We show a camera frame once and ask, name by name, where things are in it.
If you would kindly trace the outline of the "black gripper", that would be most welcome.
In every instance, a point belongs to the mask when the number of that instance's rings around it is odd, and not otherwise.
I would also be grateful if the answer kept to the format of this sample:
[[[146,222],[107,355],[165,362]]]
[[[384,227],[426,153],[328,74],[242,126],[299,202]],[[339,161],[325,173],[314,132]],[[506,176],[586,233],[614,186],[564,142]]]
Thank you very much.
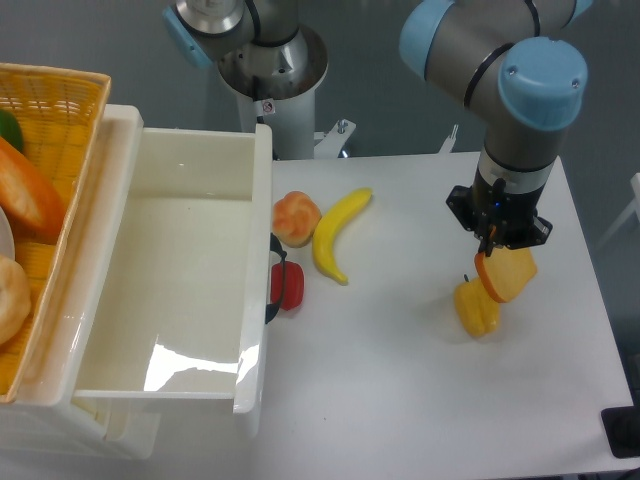
[[[493,184],[475,178],[470,187],[454,186],[446,205],[479,241],[478,252],[490,257],[494,248],[516,250],[546,243],[553,225],[538,215],[542,192],[543,187],[511,193],[502,178]]]

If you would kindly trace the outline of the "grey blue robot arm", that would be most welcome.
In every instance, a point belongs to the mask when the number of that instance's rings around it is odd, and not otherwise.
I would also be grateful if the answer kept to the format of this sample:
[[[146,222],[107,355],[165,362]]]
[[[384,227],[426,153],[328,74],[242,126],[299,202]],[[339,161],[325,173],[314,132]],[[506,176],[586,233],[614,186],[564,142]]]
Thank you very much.
[[[399,37],[404,64],[487,126],[475,178],[447,203],[482,253],[544,244],[537,204],[582,105],[588,69],[559,30],[585,1],[423,1]],[[315,92],[328,69],[320,36],[295,1],[174,1],[169,35],[199,68],[216,67],[235,94],[244,130],[273,133],[278,159],[310,159]]]

